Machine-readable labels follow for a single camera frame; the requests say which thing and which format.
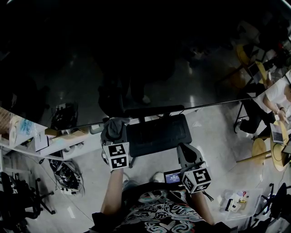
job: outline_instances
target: gray cloth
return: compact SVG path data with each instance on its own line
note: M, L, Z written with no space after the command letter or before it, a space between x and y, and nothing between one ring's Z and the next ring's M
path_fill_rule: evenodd
M130 122L129 118L113 117L104 124L104 129L101 133L102 142L112 141L122 135L122 127Z

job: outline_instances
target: person's right arm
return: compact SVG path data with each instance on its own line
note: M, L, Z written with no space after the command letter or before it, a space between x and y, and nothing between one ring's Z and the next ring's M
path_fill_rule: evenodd
M271 101L269 101L267 95L264 96L263 99L263 103L264 105L267 106L267 108L269 108L271 111L273 111L274 113L278 114L278 117L281 121L284 121L284 117L286 116L285 112L280 110L278 108L278 106L274 103L272 103Z
M194 210L210 225L214 225L214 220L208 208L203 192L191 194Z

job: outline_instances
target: person's left arm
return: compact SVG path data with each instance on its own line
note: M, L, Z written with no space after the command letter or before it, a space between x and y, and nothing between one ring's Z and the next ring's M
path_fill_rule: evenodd
M101 213L116 215L121 209L123 168L113 170L109 179Z

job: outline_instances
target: shoe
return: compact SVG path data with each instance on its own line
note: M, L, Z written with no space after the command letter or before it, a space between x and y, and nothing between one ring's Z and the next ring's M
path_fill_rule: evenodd
M142 103L145 105L148 105L151 103L151 100L148 96L144 95L144 97L141 99Z
M238 119L236 124L233 126L233 130L235 131L235 133L238 133L241 130L241 123L242 119Z
M124 184L124 183L126 183L126 182L128 182L128 181L129 181L129 176L126 175L125 173L123 173L122 183Z
M164 183L164 173L162 172L157 172L153 178L152 178L152 181L155 182L155 183Z

